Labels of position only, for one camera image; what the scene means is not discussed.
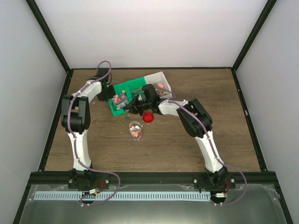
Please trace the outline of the green bin with star candies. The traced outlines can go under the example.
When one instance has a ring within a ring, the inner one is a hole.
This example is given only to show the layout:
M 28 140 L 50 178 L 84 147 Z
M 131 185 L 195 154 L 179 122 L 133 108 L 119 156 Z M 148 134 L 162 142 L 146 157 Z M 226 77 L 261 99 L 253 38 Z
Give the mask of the green bin with star candies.
M 125 91 L 129 102 L 131 101 L 129 99 L 129 94 L 127 93 L 127 87 L 126 87 L 125 83 L 116 84 L 116 85 L 113 85 L 113 87 L 114 87 L 114 90 L 115 90 L 115 95 L 121 93 L 122 91 Z M 110 109 L 111 109 L 111 112 L 112 112 L 113 116 L 122 115 L 126 112 L 124 109 L 117 110 L 116 107 L 112 103 L 112 99 L 109 99 L 108 103 L 109 103 L 109 106 L 110 106 Z

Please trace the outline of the red round lid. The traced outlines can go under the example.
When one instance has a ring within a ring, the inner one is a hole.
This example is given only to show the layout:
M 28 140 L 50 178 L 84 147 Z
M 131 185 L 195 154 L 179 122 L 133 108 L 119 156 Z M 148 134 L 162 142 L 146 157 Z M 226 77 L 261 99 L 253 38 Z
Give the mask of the red round lid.
M 154 120 L 154 115 L 150 112 L 143 114 L 142 119 L 145 123 L 151 123 Z

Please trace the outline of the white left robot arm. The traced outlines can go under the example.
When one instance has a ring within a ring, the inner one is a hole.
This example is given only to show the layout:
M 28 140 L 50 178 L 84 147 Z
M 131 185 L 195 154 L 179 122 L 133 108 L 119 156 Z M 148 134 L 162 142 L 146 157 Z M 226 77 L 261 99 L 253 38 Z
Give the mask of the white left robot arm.
M 79 183 L 86 189 L 95 184 L 95 176 L 89 172 L 119 176 L 111 171 L 101 171 L 92 168 L 88 153 L 87 134 L 91 123 L 90 102 L 107 87 L 110 68 L 98 68 L 96 75 L 86 81 L 78 91 L 64 95 L 61 102 L 61 124 L 65 128 L 72 147 L 73 169 L 82 174 Z

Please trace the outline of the green bin with square lollipops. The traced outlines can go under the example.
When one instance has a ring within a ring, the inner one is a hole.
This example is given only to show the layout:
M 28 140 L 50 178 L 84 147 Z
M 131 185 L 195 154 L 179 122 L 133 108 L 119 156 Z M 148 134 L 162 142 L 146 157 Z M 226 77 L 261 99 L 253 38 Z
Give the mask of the green bin with square lollipops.
M 147 83 L 145 78 L 140 77 L 136 79 L 132 79 L 125 82 L 127 87 L 127 93 L 129 94 L 129 99 L 132 100 L 138 93 L 143 93 L 142 87 L 145 86 Z

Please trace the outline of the lilac slotted plastic scoop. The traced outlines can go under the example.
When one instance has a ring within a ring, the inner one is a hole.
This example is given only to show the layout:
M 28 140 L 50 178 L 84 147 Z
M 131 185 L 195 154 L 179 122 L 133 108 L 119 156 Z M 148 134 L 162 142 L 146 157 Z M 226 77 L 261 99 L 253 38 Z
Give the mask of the lilac slotted plastic scoop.
M 122 91 L 121 93 L 114 95 L 112 98 L 112 103 L 117 110 L 125 107 L 129 103 L 126 92 Z

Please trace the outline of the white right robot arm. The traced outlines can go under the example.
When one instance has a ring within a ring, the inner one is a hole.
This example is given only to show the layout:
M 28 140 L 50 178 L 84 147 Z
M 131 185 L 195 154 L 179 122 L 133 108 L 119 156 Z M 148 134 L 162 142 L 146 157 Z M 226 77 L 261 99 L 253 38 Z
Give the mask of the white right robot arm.
M 131 114 L 144 115 L 145 110 L 152 110 L 159 115 L 172 115 L 180 118 L 187 134 L 193 137 L 203 155 L 208 184 L 220 187 L 228 175 L 228 170 L 221 159 L 213 138 L 212 118 L 197 99 L 175 101 L 171 97 L 160 97 L 152 84 L 142 87 L 144 98 L 137 94 L 124 110 Z

